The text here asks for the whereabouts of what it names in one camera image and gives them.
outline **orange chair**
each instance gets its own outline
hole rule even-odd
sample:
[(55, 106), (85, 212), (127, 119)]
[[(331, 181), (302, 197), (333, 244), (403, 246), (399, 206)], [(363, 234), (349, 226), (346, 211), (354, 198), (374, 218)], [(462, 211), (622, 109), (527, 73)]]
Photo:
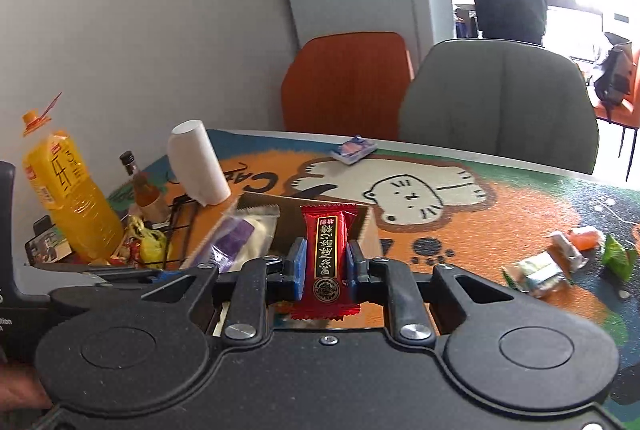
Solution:
[[(622, 139), (620, 140), (620, 150), (618, 150), (618, 157), (622, 153), (622, 145), (625, 142), (626, 129), (630, 128), (634, 130), (634, 142), (631, 145), (631, 155), (629, 157), (629, 166), (626, 169), (626, 178), (629, 179), (629, 172), (631, 171), (631, 164), (634, 161), (634, 152), (636, 151), (636, 140), (638, 139), (638, 129), (640, 128), (640, 72), (638, 71), (638, 60), (640, 59), (640, 48), (634, 53), (634, 69), (633, 74), (630, 76), (631, 85), (629, 85), (631, 92), (629, 96), (620, 104), (611, 110), (611, 122), (622, 126)], [(596, 113), (598, 119), (604, 121), (607, 120), (607, 111), (597, 98), (592, 86), (589, 87), (589, 98), (593, 105), (593, 110)]]
[(349, 32), (308, 42), (282, 82), (288, 131), (398, 139), (398, 113), (414, 74), (394, 32)]

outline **screw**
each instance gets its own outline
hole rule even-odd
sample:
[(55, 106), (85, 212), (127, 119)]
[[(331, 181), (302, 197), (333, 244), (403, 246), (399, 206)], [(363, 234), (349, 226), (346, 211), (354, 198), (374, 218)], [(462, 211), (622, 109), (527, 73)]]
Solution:
[(255, 336), (255, 328), (249, 324), (233, 324), (225, 329), (225, 336), (232, 340), (248, 340)]
[(338, 338), (335, 336), (323, 336), (318, 341), (323, 345), (332, 346), (338, 343)]
[(400, 329), (400, 334), (408, 340), (426, 340), (431, 336), (431, 329), (422, 324), (407, 324)]

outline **red snack bag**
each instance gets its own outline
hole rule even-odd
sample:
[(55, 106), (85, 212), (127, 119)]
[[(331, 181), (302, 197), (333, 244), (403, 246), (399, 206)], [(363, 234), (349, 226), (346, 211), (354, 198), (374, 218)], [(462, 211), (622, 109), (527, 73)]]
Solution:
[(346, 281), (346, 247), (349, 227), (358, 212), (355, 204), (301, 206), (306, 223), (306, 275), (302, 300), (294, 320), (342, 320), (360, 306), (351, 300)]

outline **white paper roll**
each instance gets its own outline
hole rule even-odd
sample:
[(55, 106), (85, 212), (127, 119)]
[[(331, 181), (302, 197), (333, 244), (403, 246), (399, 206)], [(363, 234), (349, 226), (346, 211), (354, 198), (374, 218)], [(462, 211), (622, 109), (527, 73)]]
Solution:
[(167, 154), (180, 184), (201, 205), (219, 204), (231, 195), (202, 121), (194, 119), (175, 127)]

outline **yellow label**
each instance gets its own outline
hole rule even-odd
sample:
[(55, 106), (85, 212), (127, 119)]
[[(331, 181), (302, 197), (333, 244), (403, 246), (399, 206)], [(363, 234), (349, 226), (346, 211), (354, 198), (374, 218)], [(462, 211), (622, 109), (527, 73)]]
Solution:
[(24, 158), (24, 171), (47, 209), (62, 207), (66, 197), (88, 177), (76, 145), (63, 133), (39, 143)]

